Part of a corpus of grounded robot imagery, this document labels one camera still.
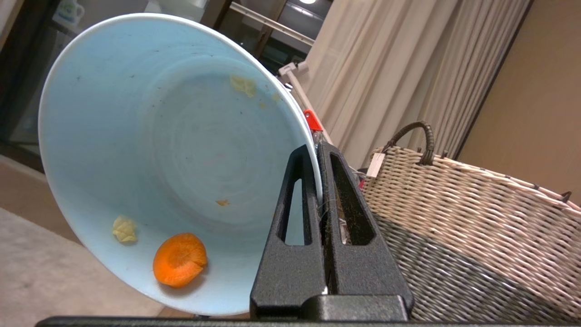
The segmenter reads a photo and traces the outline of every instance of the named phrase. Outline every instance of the beige curtain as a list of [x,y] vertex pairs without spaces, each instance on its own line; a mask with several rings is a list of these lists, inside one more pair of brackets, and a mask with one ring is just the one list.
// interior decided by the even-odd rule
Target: beige curtain
[[527,2],[335,0],[299,81],[352,166],[418,118],[447,144],[461,139]]

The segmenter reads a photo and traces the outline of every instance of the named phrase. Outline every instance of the carrot slice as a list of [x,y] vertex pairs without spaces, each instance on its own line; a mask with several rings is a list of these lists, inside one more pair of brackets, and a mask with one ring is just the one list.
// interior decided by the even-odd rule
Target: carrot slice
[[163,242],[153,259],[153,274],[158,282],[184,287],[207,265],[206,248],[192,233],[174,235]]

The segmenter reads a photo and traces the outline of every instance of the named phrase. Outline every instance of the woven basket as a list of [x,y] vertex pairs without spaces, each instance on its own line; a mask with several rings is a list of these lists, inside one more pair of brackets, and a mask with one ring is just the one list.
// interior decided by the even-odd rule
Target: woven basket
[[[416,127],[423,154],[394,146]],[[412,319],[579,322],[581,211],[535,184],[433,155],[404,127],[363,193],[415,296]]]

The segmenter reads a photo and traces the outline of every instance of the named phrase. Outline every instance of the light blue bowl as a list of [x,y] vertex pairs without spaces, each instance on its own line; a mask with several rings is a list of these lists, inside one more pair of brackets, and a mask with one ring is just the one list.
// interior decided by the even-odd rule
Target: light blue bowl
[[[231,75],[253,80],[255,95],[235,90]],[[79,239],[130,286],[183,311],[248,311],[286,163],[303,144],[321,196],[307,122],[288,92],[235,43],[174,16],[115,17],[75,38],[46,80],[39,127],[48,182]],[[302,240],[295,195],[291,244]],[[137,224],[135,244],[112,235],[119,215]],[[209,265],[174,290],[157,283],[152,262],[182,232],[204,242]]]

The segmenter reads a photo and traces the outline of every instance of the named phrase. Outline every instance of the floor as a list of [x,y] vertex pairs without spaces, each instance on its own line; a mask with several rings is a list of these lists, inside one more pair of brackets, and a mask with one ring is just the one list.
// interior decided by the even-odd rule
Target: floor
[[[0,208],[81,244],[60,213],[42,173],[0,156],[0,181]],[[164,307],[157,316],[193,317],[192,314],[168,307]]]

